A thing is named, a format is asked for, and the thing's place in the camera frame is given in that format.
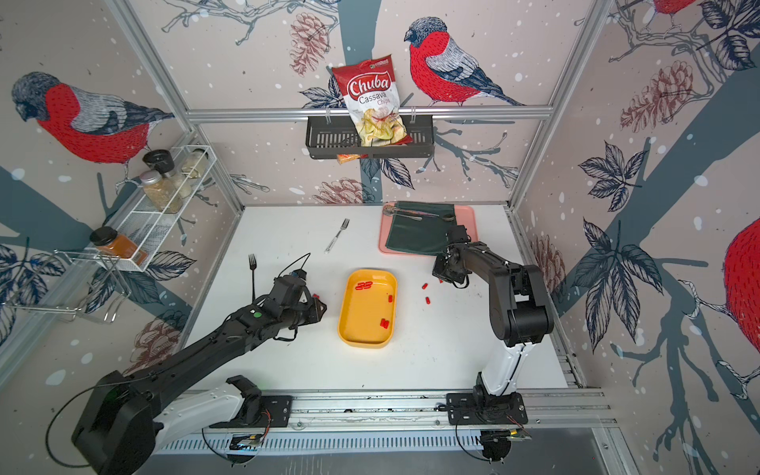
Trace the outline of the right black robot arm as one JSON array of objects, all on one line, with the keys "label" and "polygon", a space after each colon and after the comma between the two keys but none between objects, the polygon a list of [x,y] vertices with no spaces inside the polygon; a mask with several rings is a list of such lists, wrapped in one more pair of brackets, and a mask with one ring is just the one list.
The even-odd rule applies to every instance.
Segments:
[{"label": "right black robot arm", "polygon": [[517,391],[523,364],[553,332],[547,310],[550,298],[537,266],[497,255],[486,243],[472,241],[463,226],[449,228],[446,239],[433,276],[457,289],[466,288],[471,275],[488,284],[489,322],[499,343],[473,387],[475,402],[485,406]]}]

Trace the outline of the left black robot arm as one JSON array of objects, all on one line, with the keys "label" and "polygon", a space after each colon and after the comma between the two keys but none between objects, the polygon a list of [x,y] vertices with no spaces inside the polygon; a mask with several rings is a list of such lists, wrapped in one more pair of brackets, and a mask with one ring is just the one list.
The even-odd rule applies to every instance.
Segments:
[{"label": "left black robot arm", "polygon": [[168,429],[158,418],[186,390],[226,363],[322,321],[328,306],[295,271],[274,279],[272,290],[227,316],[198,342],[128,376],[112,371],[93,387],[71,442],[97,474],[132,474]]}]

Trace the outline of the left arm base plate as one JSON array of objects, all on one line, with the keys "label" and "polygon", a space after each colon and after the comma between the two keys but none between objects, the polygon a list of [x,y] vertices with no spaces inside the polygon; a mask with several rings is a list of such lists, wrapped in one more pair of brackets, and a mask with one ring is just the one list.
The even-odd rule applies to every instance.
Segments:
[{"label": "left arm base plate", "polygon": [[245,400],[231,421],[211,425],[211,429],[282,429],[289,424],[292,396],[260,396]]}]

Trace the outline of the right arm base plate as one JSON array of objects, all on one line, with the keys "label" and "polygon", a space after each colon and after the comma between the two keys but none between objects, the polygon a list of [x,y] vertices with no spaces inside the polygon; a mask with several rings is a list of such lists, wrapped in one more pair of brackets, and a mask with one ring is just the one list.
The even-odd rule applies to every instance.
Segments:
[{"label": "right arm base plate", "polygon": [[488,396],[478,403],[472,393],[447,393],[445,411],[452,426],[524,426],[528,423],[523,396]]}]

